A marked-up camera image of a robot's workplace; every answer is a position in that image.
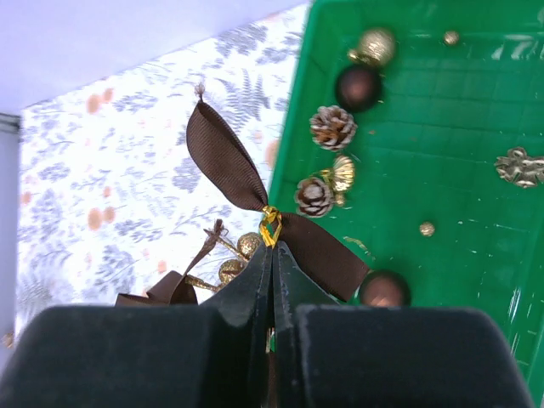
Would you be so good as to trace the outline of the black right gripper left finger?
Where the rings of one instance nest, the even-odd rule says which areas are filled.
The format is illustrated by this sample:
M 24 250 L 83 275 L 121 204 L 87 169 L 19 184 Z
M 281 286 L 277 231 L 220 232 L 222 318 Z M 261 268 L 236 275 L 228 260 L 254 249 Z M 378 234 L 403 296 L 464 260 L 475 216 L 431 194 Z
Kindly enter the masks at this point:
M 199 305 L 44 310 L 1 378 L 4 407 L 259 407 L 272 252 Z

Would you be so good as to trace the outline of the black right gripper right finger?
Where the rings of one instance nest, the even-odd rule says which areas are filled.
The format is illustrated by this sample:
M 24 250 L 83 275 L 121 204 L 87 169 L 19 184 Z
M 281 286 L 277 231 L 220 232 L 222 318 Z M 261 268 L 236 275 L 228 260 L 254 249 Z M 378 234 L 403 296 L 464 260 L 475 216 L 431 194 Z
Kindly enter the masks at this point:
M 334 303 L 282 243 L 272 274 L 278 406 L 532 406 L 487 314 Z

